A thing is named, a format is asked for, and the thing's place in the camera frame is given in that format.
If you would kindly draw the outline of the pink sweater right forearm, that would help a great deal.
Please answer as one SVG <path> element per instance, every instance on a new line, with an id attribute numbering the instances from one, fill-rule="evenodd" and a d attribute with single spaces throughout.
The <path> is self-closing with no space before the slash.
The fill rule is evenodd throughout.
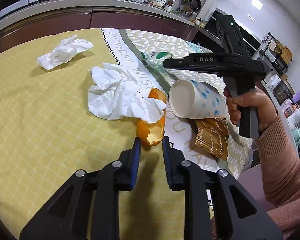
<path id="1" fill-rule="evenodd" d="M 274 205 L 267 214 L 287 239 L 300 224 L 300 159 L 279 116 L 255 143 L 264 195 Z"/>

